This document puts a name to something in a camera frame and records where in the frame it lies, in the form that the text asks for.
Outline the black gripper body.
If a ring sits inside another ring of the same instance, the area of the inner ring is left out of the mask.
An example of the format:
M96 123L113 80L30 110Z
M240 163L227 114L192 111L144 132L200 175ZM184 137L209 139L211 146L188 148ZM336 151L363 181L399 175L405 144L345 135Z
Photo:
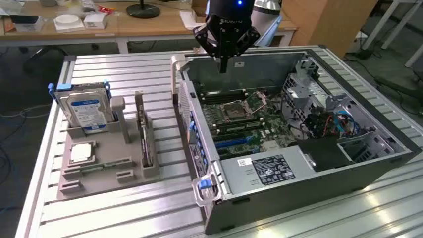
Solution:
M223 58L223 33L228 28L249 28L252 0L211 0L205 25L216 41Z

